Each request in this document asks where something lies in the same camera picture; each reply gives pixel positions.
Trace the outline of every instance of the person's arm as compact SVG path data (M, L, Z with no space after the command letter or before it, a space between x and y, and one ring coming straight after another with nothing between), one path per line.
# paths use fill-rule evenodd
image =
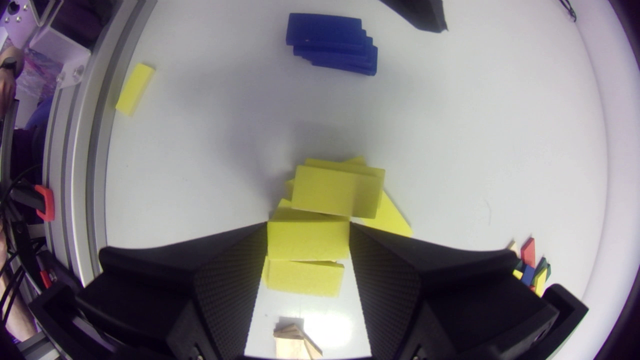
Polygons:
M6 236L4 235L4 231L2 230L2 224L0 222L0 268L5 264L6 261ZM0 276L0 296L6 290L6 286L9 283L9 277L6 272ZM7 300L4 303L2 311L2 317L6 313L7 307L9 305L8 299L11 298L11 293L7 297ZM33 321L33 315L27 309L27 306L22 301L22 297L18 294L13 301L13 305L11 306L11 311L9 312L9 317L6 321L6 330L13 335L14 338L24 341L28 338L34 336L36 334L36 327Z
M0 54L0 64L2 64L2 62L6 58L15 59L15 78L18 78L18 76L22 74L22 70L24 69L24 51L18 49L15 46L10 46L5 51L3 51L2 54Z
M15 73L13 70L0 69L0 117L4 117L15 97L15 79L24 69L24 53L15 46L9 47L0 54L0 64L4 59L13 57L16 60Z

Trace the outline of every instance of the wristwatch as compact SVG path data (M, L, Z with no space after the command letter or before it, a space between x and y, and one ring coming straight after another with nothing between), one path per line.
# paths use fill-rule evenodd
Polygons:
M11 70L13 72L13 77L15 78L16 64L18 64L18 61L13 56L9 56L7 58L4 58L2 65L0 65L0 69Z

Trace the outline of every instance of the stack of yellow blocks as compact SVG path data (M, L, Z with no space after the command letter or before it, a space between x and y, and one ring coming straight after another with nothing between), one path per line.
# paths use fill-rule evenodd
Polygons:
M411 228L383 191L385 171L362 157L336 163L307 159L286 182L267 223L268 256L262 273L267 287L337 297L349 257L349 221L411 236Z

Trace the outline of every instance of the yellow foam block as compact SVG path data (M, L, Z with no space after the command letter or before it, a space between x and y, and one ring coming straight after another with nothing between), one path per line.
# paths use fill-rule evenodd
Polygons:
M269 289L306 295L337 297L344 265L331 261L282 261L269 256Z
M291 205L305 211L375 218L383 182L380 177L300 165Z
M336 217L333 215L325 215L320 213L314 213L312 211L302 211L291 208L291 201L287 199L281 199L276 211L269 221L330 221L341 220L346 221L346 218Z
M354 174L381 177L383 179L385 177L384 169L368 167L366 165L358 165L354 163L349 163L347 161L343 163L337 163L335 161L306 159L305 165L309 167L325 168L328 170L345 171L345 172L352 172Z
M345 163L367 166L367 162L364 160L364 156L358 156L357 158L346 160ZM287 200L291 200L291 197L293 196L293 185L294 185L294 179L285 181L284 183Z
M533 278L534 291L537 296L542 296L545 292L545 282L547 281L547 269L545 268Z
M274 260L346 259L349 257L349 222L269 221L267 251Z
M120 92L116 109L125 115L131 116L138 107L140 98L145 92L151 77L156 71L146 66L145 64L138 63L131 72L129 79Z
M413 235L413 230L411 230L411 227L407 224L406 220L402 214L400 214L400 211L391 201L386 192L382 193L382 201L380 202L380 207L376 213L376 218L363 218L362 221L366 226L387 231L389 233L407 237Z

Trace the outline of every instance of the stack of blue blocks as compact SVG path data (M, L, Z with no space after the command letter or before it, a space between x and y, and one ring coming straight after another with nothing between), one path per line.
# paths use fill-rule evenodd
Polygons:
M315 66L373 76L378 70L378 48L362 29L362 20L313 13L289 14L287 45L293 55Z

